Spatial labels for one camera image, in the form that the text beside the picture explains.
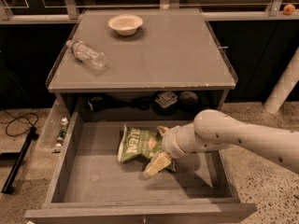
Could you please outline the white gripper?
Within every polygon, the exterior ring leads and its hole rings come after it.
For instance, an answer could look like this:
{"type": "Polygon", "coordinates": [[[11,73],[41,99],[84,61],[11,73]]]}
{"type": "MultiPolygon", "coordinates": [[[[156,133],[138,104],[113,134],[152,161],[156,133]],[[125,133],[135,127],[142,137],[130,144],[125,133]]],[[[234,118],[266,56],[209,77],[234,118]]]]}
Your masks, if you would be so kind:
{"type": "Polygon", "coordinates": [[[181,126],[167,128],[158,126],[157,130],[163,137],[162,146],[164,152],[157,152],[150,160],[149,164],[143,171],[144,177],[153,177],[162,171],[165,167],[171,164],[172,159],[179,159],[187,154],[178,143],[178,131],[181,126]]]}

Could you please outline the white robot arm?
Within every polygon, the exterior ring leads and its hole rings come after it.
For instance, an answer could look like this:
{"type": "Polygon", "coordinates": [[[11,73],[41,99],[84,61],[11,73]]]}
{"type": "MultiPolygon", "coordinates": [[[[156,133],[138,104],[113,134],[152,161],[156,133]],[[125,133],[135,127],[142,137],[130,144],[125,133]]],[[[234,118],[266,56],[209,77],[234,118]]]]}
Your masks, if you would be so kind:
{"type": "Polygon", "coordinates": [[[294,173],[299,173],[299,132],[245,123],[213,109],[199,112],[192,123],[158,128],[163,150],[154,155],[144,176],[158,174],[173,159],[192,152],[242,147],[294,173]]]}

